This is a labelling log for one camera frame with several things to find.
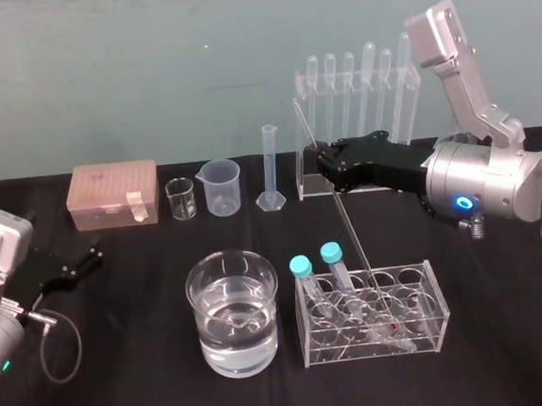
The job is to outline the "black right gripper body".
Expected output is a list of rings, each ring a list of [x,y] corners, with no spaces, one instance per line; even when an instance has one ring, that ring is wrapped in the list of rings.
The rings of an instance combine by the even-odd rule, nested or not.
[[[340,139],[334,146],[340,192],[376,185],[425,194],[432,147],[393,143],[386,131]]]

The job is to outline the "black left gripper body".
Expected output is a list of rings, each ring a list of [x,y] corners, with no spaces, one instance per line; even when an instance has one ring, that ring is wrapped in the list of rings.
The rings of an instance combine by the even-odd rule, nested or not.
[[[10,300],[32,306],[40,294],[66,291],[72,284],[68,261],[51,252],[34,248],[9,278]]]

